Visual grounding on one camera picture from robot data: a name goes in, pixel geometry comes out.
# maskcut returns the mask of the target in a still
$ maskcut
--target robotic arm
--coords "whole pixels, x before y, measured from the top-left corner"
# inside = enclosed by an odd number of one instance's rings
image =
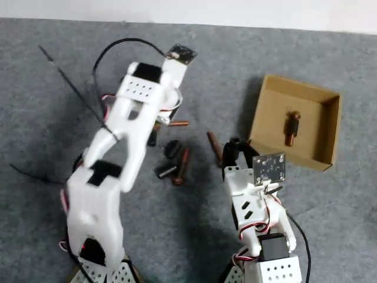
[[[179,86],[196,56],[175,45],[162,67],[132,63],[116,93],[105,125],[97,131],[82,163],[67,181],[68,240],[71,251],[107,274],[124,258],[120,192],[129,192],[143,162],[148,137],[156,121],[169,124],[182,102]],[[125,140],[127,160],[122,167],[102,158]]]
[[[248,169],[237,166],[239,152],[244,153]],[[239,239],[245,244],[233,255],[228,277],[242,272],[244,283],[300,283],[299,259],[292,253],[296,238],[277,198],[279,183],[285,180],[285,155],[259,156],[233,138],[223,151],[223,179]]]

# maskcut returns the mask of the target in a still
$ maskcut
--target black cable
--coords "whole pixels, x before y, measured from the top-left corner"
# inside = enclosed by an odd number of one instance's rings
[[[106,111],[106,106],[105,104],[103,103],[102,101],[102,98],[101,98],[101,93],[100,93],[100,90],[98,88],[98,83],[97,83],[97,68],[98,68],[98,65],[100,64],[102,58],[105,56],[105,54],[107,53],[107,51],[109,51],[110,49],[112,49],[112,47],[120,44],[120,43],[123,43],[123,42],[140,42],[140,43],[143,43],[143,44],[147,44],[149,45],[150,47],[154,48],[160,55],[162,55],[163,57],[166,58],[166,55],[165,53],[162,52],[161,49],[159,49],[157,46],[155,46],[154,44],[150,43],[149,41],[146,41],[146,40],[142,40],[141,38],[122,38],[120,40],[116,40],[114,42],[112,42],[111,44],[109,44],[100,54],[100,56],[97,58],[97,60],[95,61],[94,63],[94,66],[93,66],[93,69],[92,69],[92,76],[93,76],[93,81],[94,81],[94,88],[95,88],[95,92],[97,93],[97,98],[98,98],[98,101],[100,102],[100,105],[101,105],[101,109],[102,109],[102,112],[105,113]]]
[[[305,283],[309,283],[310,279],[310,270],[312,269],[312,256],[310,255],[310,249],[309,249],[309,242],[307,241],[307,237],[305,235],[304,230],[301,228],[301,226],[295,221],[293,216],[287,212],[288,218],[293,222],[293,224],[296,225],[297,229],[300,231],[302,238],[305,242],[305,248],[307,253],[307,270],[306,270],[306,280]]]
[[[42,51],[42,53],[46,56],[48,61],[58,70],[60,76],[63,78],[63,80],[71,87],[71,89],[74,91],[74,93],[78,96],[78,98],[81,100],[82,103],[90,110],[90,112],[93,114],[93,116],[98,120],[98,122],[101,123],[104,129],[109,131],[115,138],[116,141],[118,141],[117,136],[106,126],[103,119],[94,111],[94,109],[89,105],[88,101],[85,99],[85,97],[78,91],[75,85],[73,85],[72,81],[67,77],[67,75],[63,72],[63,70],[56,65],[54,62],[54,59],[47,53],[47,51],[41,46],[38,45],[38,48]]]
[[[27,173],[23,170],[21,170],[20,168],[17,168],[16,166],[14,166],[13,164],[9,164],[9,166],[11,166],[14,170],[16,170],[18,173],[20,174],[23,174],[23,175],[26,175],[28,176],[29,178],[32,178],[32,179],[35,179],[35,180],[39,180],[41,182],[44,182],[44,183],[51,183],[51,184],[56,184],[56,185],[65,185],[64,182],[61,182],[61,181],[55,181],[55,180],[50,180],[49,178],[47,178],[47,176],[36,176],[36,175],[32,175],[30,173]]]
[[[280,191],[281,189],[283,189],[283,186],[279,186],[279,187],[277,187],[277,188],[275,188],[275,189],[273,189],[273,190],[268,190],[268,191],[265,193],[265,195],[272,195],[273,193],[276,193],[276,192]]]

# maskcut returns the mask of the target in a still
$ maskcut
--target white wall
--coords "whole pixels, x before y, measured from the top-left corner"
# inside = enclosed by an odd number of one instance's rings
[[[0,0],[0,17],[296,28],[377,34],[374,0]]]

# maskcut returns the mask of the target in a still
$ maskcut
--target cardboard box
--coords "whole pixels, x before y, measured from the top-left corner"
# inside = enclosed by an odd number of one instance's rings
[[[335,163],[341,117],[339,93],[267,75],[259,95],[249,142],[263,154],[285,152],[287,160],[316,170]],[[289,113],[301,113],[292,147],[285,145]]]

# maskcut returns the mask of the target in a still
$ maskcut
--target screw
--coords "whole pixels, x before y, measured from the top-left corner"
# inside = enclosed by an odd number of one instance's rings
[[[287,136],[285,144],[287,146],[293,146],[293,140],[297,136],[297,131],[299,129],[299,120],[301,118],[301,114],[298,111],[294,111],[289,114],[289,120],[287,124]]]
[[[171,178],[171,182],[174,186],[180,186],[183,184],[183,174],[187,166],[187,161],[189,159],[190,150],[186,147],[183,150],[181,162],[178,167],[178,173],[176,177]]]
[[[208,141],[211,144],[212,151],[214,152],[214,155],[216,156],[217,167],[221,168],[222,161],[223,161],[223,152],[221,150],[219,142],[217,141],[217,138],[214,135],[214,133],[211,131],[207,132],[207,137],[208,137]]]
[[[175,121],[171,122],[168,126],[169,127],[180,127],[180,126],[188,126],[190,124],[189,121]]]

